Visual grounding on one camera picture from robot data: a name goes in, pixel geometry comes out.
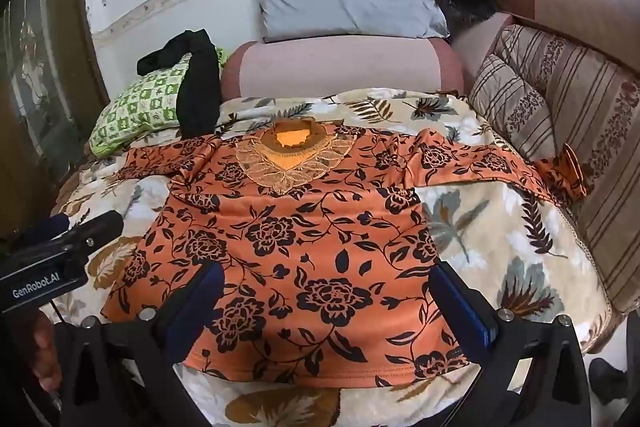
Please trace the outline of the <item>person's left hand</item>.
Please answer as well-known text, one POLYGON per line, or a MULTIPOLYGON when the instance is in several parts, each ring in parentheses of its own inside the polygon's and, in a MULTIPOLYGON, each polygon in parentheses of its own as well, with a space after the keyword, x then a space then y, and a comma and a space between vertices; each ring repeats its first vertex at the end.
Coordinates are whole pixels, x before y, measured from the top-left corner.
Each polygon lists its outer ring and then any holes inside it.
POLYGON ((32 335, 35 343, 35 351, 30 363, 32 373, 38 378, 44 391, 57 391, 62 381, 62 371, 58 363, 54 326, 41 311, 36 314, 32 335))

